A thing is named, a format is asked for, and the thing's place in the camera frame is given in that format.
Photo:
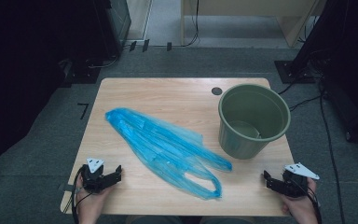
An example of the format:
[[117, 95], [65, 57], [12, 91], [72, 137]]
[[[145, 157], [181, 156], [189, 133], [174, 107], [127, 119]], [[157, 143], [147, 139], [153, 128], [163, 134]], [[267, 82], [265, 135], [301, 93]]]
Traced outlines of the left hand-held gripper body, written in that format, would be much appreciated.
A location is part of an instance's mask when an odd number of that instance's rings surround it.
[[83, 188], [89, 193], [99, 193], [108, 188], [112, 177], [103, 175], [103, 160], [86, 158], [86, 162], [81, 172]]

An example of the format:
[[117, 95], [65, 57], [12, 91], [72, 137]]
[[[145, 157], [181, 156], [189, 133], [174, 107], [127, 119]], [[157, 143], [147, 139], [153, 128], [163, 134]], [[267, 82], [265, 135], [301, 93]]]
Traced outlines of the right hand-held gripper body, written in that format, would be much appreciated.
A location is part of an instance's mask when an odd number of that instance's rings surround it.
[[319, 180], [320, 177], [302, 163], [294, 163], [283, 166], [282, 183], [278, 192], [285, 196], [298, 198], [308, 193], [308, 179]]

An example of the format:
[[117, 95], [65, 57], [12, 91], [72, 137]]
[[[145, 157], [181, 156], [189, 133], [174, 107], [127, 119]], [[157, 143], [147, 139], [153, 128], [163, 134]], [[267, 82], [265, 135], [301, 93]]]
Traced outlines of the blue plastic bag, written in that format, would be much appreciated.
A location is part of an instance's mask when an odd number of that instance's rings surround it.
[[205, 147], [201, 134], [125, 107], [106, 112], [105, 119], [167, 183], [204, 200], [222, 196], [221, 183], [210, 170], [230, 172], [232, 164]]

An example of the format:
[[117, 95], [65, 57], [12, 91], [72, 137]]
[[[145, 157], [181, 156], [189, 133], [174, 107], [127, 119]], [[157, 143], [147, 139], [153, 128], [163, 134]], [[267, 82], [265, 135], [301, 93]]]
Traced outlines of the green plastic bin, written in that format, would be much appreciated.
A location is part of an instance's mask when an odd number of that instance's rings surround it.
[[291, 123], [283, 98], [257, 84], [240, 84], [225, 91], [218, 114], [220, 147], [240, 160], [255, 157], [267, 144], [281, 138]]

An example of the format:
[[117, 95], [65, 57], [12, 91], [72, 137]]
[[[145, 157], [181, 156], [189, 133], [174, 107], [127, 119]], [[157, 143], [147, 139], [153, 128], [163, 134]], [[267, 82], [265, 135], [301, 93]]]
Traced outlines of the person's left hand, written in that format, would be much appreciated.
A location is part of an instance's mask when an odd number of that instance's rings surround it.
[[82, 177], [79, 177], [76, 188], [76, 213], [79, 224], [96, 224], [106, 199], [115, 187], [106, 188], [97, 194], [89, 194], [83, 189]]

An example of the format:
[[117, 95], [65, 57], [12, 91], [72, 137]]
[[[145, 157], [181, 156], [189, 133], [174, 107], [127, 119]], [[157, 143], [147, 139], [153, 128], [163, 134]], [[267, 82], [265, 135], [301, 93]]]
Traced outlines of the person's right hand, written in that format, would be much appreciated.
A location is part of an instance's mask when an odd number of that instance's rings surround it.
[[314, 208], [316, 182], [307, 178], [308, 195], [305, 197], [290, 198], [281, 195], [282, 211], [291, 214], [298, 224], [318, 224], [318, 218]]

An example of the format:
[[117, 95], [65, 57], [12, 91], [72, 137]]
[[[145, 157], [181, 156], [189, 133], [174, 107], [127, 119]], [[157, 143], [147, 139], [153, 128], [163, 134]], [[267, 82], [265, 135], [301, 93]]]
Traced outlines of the person's dark trousers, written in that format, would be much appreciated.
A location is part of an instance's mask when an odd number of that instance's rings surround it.
[[255, 224], [248, 217], [128, 216], [126, 224]]

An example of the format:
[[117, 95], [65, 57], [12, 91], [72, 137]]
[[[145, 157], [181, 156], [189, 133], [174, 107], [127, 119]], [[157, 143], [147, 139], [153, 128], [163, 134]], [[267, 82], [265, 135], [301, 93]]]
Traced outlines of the dark cabinet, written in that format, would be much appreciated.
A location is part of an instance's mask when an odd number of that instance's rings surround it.
[[118, 57], [127, 40], [131, 16], [127, 0], [93, 0], [107, 58]]

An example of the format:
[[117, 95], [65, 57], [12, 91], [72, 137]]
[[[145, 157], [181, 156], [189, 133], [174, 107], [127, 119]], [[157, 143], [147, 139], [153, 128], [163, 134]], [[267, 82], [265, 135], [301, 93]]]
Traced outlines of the light wooden desk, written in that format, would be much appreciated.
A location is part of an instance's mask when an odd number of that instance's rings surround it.
[[181, 0], [181, 44], [185, 16], [275, 17], [289, 47], [294, 47], [311, 16], [320, 16], [327, 0]]

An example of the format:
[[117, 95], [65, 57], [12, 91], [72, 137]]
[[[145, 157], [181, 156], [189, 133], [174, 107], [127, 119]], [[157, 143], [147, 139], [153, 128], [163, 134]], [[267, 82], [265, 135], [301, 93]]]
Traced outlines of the black stand base plate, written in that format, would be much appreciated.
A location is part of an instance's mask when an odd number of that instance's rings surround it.
[[100, 74], [100, 68], [90, 62], [73, 62], [71, 67], [71, 82], [74, 84], [94, 84]]
[[283, 84], [309, 84], [315, 82], [314, 76], [308, 67], [295, 69], [292, 61], [275, 61], [274, 64]]

